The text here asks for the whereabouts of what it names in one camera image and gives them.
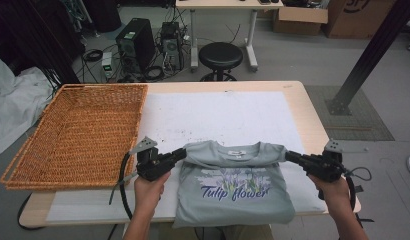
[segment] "human hand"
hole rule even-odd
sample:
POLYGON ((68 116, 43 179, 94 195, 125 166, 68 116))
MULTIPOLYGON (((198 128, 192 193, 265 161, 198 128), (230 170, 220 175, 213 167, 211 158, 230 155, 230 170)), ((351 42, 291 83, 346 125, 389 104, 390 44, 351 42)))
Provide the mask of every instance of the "human hand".
POLYGON ((148 218, 153 217, 160 196, 164 193, 164 183, 170 175, 171 172, 167 172, 153 182, 142 177, 138 177, 134 181, 135 214, 142 214, 148 218))
POLYGON ((324 201, 326 201, 329 213, 332 217, 352 212, 349 203, 348 183, 344 178, 329 183, 313 175, 308 175, 308 177, 314 182, 318 190, 323 191, 324 201))

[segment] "cardboard box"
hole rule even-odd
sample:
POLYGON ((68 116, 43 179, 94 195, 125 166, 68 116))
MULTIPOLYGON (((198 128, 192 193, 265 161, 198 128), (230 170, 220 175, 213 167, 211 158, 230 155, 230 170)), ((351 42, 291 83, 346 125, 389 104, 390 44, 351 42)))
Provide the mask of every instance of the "cardboard box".
POLYGON ((317 35, 322 23, 327 23, 326 9, 282 7, 274 11, 273 31, 317 35))
POLYGON ((329 38, 372 38, 395 0, 331 0, 329 22, 322 27, 329 38))

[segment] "computer tower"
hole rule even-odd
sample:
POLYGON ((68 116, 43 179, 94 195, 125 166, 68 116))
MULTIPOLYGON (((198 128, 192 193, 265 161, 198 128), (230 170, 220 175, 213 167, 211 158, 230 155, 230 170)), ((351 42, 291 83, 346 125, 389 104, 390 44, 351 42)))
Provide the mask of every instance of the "computer tower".
POLYGON ((150 21, 133 18, 115 40, 122 70, 127 73, 144 73, 155 55, 150 21))
POLYGON ((163 22, 161 29, 161 45, 164 52, 164 68, 181 70, 183 54, 181 50, 181 34, 178 22, 163 22))

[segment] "white cloth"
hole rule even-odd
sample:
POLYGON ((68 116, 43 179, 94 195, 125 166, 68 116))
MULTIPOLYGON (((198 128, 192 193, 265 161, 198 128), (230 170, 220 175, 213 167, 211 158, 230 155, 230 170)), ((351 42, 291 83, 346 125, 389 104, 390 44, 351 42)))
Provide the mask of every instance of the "white cloth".
POLYGON ((51 95, 52 87, 40 69, 15 77, 0 60, 0 154, 37 121, 51 95))

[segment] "metal pole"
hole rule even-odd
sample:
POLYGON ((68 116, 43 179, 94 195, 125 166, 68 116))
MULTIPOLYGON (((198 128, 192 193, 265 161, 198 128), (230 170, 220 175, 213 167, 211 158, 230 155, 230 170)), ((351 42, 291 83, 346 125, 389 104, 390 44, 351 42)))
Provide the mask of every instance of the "metal pole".
POLYGON ((409 20, 410 0, 397 0, 339 92, 332 100, 327 102, 330 114, 349 114, 348 105, 351 103, 352 98, 409 20))
POLYGON ((93 22, 92 18, 90 17, 89 12, 87 11, 86 6, 84 5, 83 0, 78 0, 78 4, 80 5, 81 11, 83 11, 84 15, 86 15, 87 21, 89 22, 90 27, 93 29, 95 33, 95 37, 100 37, 98 31, 96 30, 95 23, 93 22))

